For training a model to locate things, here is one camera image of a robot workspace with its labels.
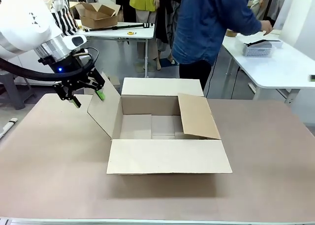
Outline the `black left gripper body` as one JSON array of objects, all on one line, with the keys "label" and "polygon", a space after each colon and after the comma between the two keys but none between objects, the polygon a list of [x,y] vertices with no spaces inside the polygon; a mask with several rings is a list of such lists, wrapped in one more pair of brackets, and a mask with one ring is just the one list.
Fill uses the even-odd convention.
[{"label": "black left gripper body", "polygon": [[49,66],[53,73],[40,73],[39,81],[64,81],[66,83],[86,83],[94,77],[94,56],[84,49],[72,51],[70,54],[56,60],[49,55],[38,60],[39,63]]}]

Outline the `person's right hand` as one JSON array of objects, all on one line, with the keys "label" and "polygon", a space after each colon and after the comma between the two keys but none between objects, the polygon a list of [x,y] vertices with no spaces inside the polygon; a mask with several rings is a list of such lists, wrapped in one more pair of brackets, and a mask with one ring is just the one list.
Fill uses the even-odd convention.
[{"label": "person's right hand", "polygon": [[263,35],[268,35],[272,30],[273,27],[268,20],[262,20],[261,23],[261,31],[263,32]]}]

